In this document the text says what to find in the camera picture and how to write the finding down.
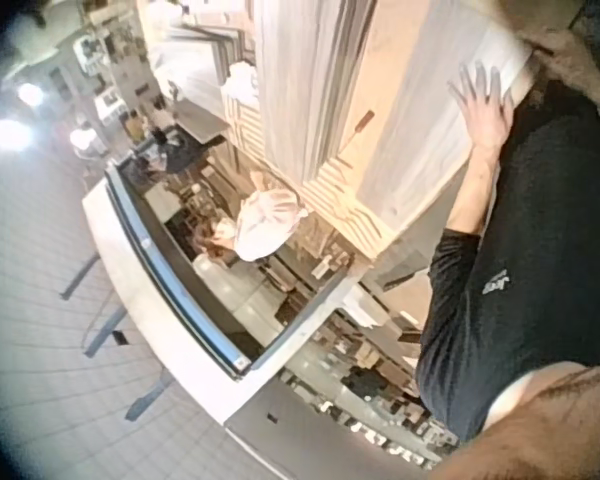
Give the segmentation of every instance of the black t-shirt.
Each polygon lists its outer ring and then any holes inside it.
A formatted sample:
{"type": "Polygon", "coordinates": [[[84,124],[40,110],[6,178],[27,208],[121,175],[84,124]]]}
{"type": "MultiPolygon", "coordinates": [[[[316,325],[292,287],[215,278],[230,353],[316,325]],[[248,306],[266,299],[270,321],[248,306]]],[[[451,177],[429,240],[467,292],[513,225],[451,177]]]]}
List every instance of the black t-shirt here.
{"type": "Polygon", "coordinates": [[[600,365],[600,118],[553,118],[501,163],[482,242],[446,230],[430,270],[417,380],[462,440],[528,372],[600,365]]]}

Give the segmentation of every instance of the person in white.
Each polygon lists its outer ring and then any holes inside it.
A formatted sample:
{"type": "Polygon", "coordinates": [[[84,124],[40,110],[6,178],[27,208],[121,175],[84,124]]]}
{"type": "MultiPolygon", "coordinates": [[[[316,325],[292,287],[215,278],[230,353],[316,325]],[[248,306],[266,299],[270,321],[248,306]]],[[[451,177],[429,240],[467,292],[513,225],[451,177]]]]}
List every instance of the person in white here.
{"type": "Polygon", "coordinates": [[[235,222],[203,218],[196,226],[194,247],[210,258],[221,257],[225,249],[234,250],[247,262],[271,255],[309,214],[291,190],[267,188],[260,172],[252,173],[251,179],[256,191],[242,202],[235,222]]]}

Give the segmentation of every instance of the fingers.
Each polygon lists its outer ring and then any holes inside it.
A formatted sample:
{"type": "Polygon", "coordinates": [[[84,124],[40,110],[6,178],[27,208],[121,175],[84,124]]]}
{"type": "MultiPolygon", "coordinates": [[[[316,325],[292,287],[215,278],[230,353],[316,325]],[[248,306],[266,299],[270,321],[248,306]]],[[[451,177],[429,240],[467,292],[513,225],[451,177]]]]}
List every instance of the fingers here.
{"type": "Polygon", "coordinates": [[[487,72],[484,65],[476,62],[476,98],[478,100],[486,100],[487,98],[487,72]]]}
{"type": "Polygon", "coordinates": [[[502,104],[502,116],[504,117],[505,122],[507,122],[507,126],[511,128],[513,125],[513,111],[515,110],[515,105],[513,103],[513,96],[511,95],[511,89],[508,89],[504,94],[504,100],[502,104]]]}
{"type": "Polygon", "coordinates": [[[502,95],[502,86],[500,84],[500,72],[496,67],[491,68],[491,90],[489,92],[489,103],[500,107],[500,96],[502,95]]]}
{"type": "Polygon", "coordinates": [[[460,90],[458,90],[456,88],[456,86],[449,82],[449,93],[451,94],[451,96],[453,98],[455,98],[456,103],[458,104],[458,107],[460,108],[460,111],[462,112],[462,115],[467,118],[467,101],[465,100],[465,98],[462,96],[462,93],[460,93],[460,90]]]}
{"type": "Polygon", "coordinates": [[[476,92],[473,89],[473,83],[469,76],[469,70],[466,65],[460,67],[460,81],[462,82],[462,93],[465,101],[473,100],[476,98],[476,92]]]}
{"type": "Polygon", "coordinates": [[[550,53],[543,52],[542,50],[536,50],[533,52],[533,56],[537,58],[545,67],[553,69],[555,66],[555,57],[550,53]]]}

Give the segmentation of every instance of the logo on shirt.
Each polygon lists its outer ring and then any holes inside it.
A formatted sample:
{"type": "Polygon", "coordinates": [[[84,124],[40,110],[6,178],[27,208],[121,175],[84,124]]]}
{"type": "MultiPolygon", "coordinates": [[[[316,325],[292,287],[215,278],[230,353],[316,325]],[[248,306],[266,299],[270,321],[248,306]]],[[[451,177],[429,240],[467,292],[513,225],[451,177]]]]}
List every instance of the logo on shirt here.
{"type": "Polygon", "coordinates": [[[489,280],[484,288],[482,289],[482,294],[486,295],[487,293],[491,293],[494,290],[504,290],[506,288],[507,282],[510,282],[509,274],[507,269],[505,268],[503,271],[498,273],[495,277],[489,280]]]}

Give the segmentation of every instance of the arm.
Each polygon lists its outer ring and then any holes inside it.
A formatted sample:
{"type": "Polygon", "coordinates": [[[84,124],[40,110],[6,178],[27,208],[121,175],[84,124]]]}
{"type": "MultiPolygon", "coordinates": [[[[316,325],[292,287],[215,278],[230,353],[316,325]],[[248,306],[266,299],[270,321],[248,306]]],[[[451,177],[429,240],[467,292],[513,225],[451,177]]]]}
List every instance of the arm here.
{"type": "Polygon", "coordinates": [[[469,72],[463,67],[460,70],[462,93],[450,85],[451,94],[458,102],[467,124],[473,148],[447,228],[474,235],[479,235],[484,229],[500,150],[513,124],[511,92],[508,91],[501,100],[500,73],[493,68],[491,91],[487,94],[486,77],[484,67],[478,64],[474,86],[469,72]]]}
{"type": "Polygon", "coordinates": [[[600,70],[584,41],[569,30],[521,34],[534,56],[565,85],[586,95],[600,111],[600,70]]]}
{"type": "Polygon", "coordinates": [[[455,319],[478,252],[500,150],[513,123],[513,100],[509,92],[501,99],[500,74],[496,69],[491,70],[488,95],[487,75],[482,65],[477,67],[475,84],[464,67],[460,78],[462,92],[450,85],[451,94],[464,116],[473,148],[447,228],[431,263],[433,294],[421,339],[423,355],[437,339],[444,337],[455,319]]]}

